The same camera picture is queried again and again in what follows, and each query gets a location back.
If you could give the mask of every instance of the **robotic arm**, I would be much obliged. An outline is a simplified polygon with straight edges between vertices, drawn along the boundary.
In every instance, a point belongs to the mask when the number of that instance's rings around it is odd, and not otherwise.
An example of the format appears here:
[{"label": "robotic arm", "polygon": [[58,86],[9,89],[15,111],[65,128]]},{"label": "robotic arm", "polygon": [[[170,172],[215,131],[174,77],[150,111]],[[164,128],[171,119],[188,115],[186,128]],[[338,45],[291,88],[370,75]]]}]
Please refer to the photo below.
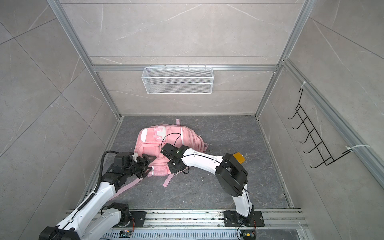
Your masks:
[{"label": "robotic arm", "polygon": [[[102,175],[105,155],[117,153],[114,164]],[[161,153],[169,158],[171,173],[194,166],[216,175],[221,187],[230,194],[236,205],[238,223],[249,224],[253,206],[247,192],[247,171],[231,154],[212,156],[190,147],[174,147],[166,144]],[[132,152],[107,151],[103,154],[98,184],[82,203],[55,227],[46,227],[39,240],[96,240],[111,227],[126,227],[131,221],[128,205],[112,203],[92,224],[91,221],[102,206],[120,189],[127,178],[136,175],[145,178],[152,170],[149,163],[156,157]]]}]

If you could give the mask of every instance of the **wall tile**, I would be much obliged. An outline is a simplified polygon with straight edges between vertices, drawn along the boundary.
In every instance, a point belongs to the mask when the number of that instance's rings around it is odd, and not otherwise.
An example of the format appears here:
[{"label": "wall tile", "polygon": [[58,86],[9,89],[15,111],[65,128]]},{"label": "wall tile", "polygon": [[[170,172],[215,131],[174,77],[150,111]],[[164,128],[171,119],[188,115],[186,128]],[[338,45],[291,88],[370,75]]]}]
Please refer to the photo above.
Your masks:
[{"label": "wall tile", "polygon": [[111,108],[106,101],[103,102],[99,111],[97,112],[95,118],[93,119],[90,127],[96,133],[96,135],[103,141],[107,143],[109,135],[111,134],[113,127],[117,119],[113,114]]},{"label": "wall tile", "polygon": [[12,0],[0,3],[0,22],[14,37],[55,18],[46,0]]},{"label": "wall tile", "polygon": [[45,227],[55,226],[67,210],[76,207],[103,148],[103,142],[89,127],[33,214],[20,240],[37,239]]},{"label": "wall tile", "polygon": [[384,159],[384,60],[311,19],[290,58]]},{"label": "wall tile", "polygon": [[85,67],[57,19],[17,37],[16,40],[60,92]]},{"label": "wall tile", "polygon": [[0,45],[0,155],[59,91],[13,39]]},{"label": "wall tile", "polygon": [[0,157],[1,239],[21,235],[87,127],[60,95]]},{"label": "wall tile", "polygon": [[5,29],[5,27],[0,23],[0,44],[12,39],[12,35]]},{"label": "wall tile", "polygon": [[319,0],[311,18],[384,57],[384,2]]},{"label": "wall tile", "polygon": [[104,96],[88,70],[80,73],[65,89],[63,96],[88,124],[91,124],[92,119],[104,102]]},{"label": "wall tile", "polygon": [[91,57],[93,64],[277,64],[280,56],[258,57]]},{"label": "wall tile", "polygon": [[[294,109],[300,97],[297,93],[298,89],[300,85],[296,80],[287,71],[283,71],[271,93],[270,101],[291,136],[341,238],[380,239],[384,234],[384,207],[382,206],[384,190],[357,156],[350,153],[331,165],[310,168],[320,164],[322,159],[316,151],[310,154],[303,153],[312,149],[314,144],[311,139],[305,144],[299,142],[305,140],[308,132],[303,125],[297,130],[292,129],[301,123],[297,115],[292,120],[287,119],[295,112]],[[334,158],[341,156],[347,143],[305,93],[300,103],[332,156]],[[320,152],[324,156],[328,155],[324,147],[320,148]]]},{"label": "wall tile", "polygon": [[285,126],[270,101],[260,122],[296,208],[301,208],[314,239],[341,240]]},{"label": "wall tile", "polygon": [[[60,0],[61,3],[206,3],[203,0]],[[303,3],[304,0],[210,0],[210,3]]]},{"label": "wall tile", "polygon": [[301,4],[63,7],[90,56],[279,56]]},{"label": "wall tile", "polygon": [[[141,71],[99,72],[110,91],[145,91]],[[215,71],[214,91],[265,90],[271,71]]]},{"label": "wall tile", "polygon": [[147,94],[110,91],[121,114],[253,115],[264,91],[214,91],[212,94]]}]

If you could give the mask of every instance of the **pink strap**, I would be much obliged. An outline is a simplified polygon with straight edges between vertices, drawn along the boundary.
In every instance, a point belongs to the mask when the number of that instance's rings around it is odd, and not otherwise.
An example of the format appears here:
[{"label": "pink strap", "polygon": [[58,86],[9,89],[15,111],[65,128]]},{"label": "pink strap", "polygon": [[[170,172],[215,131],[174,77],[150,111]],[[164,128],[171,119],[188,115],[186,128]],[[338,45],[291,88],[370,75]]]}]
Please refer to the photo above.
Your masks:
[{"label": "pink strap", "polygon": [[204,143],[204,148],[203,148],[203,152],[205,152],[206,150],[208,149],[208,143]]},{"label": "pink strap", "polygon": [[163,184],[163,187],[167,187],[168,186],[169,181],[173,178],[174,175],[175,175],[174,173],[168,175],[166,181]]},{"label": "pink strap", "polygon": [[115,193],[115,195],[113,195],[111,199],[114,199],[115,197],[117,197],[118,195],[120,195],[121,193],[125,192],[126,190],[130,189],[131,187],[135,186],[136,184],[138,184],[141,180],[143,180],[143,178],[136,178],[133,182],[123,186],[122,188],[120,188],[117,193]]}]

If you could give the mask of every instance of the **gray marble floor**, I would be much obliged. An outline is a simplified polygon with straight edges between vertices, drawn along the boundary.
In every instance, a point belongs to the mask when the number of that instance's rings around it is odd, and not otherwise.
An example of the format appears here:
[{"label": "gray marble floor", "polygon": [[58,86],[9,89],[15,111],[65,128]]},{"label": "gray marble floor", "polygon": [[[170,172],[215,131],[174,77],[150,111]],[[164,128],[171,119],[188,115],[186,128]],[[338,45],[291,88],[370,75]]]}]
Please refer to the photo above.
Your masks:
[{"label": "gray marble floor", "polygon": [[[240,152],[246,159],[248,190],[256,209],[288,208],[276,170],[266,149],[262,133],[253,116],[126,116],[112,150],[133,151],[141,129],[156,124],[180,124],[193,129],[208,143],[207,154]],[[104,169],[113,162],[106,158]],[[132,189],[115,198],[131,209],[234,208],[232,197],[225,193],[216,176],[192,167],[188,175],[175,175],[168,187],[167,177],[147,177]]]}]

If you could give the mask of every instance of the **metal basket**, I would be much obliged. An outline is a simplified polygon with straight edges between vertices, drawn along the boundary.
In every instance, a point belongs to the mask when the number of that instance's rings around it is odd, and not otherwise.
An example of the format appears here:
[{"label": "metal basket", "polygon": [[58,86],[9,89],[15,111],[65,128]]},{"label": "metal basket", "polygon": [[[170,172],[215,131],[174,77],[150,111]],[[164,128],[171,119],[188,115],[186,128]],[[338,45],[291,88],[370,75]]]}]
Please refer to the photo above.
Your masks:
[{"label": "metal basket", "polygon": [[146,67],[141,76],[148,94],[212,93],[211,67]]}]

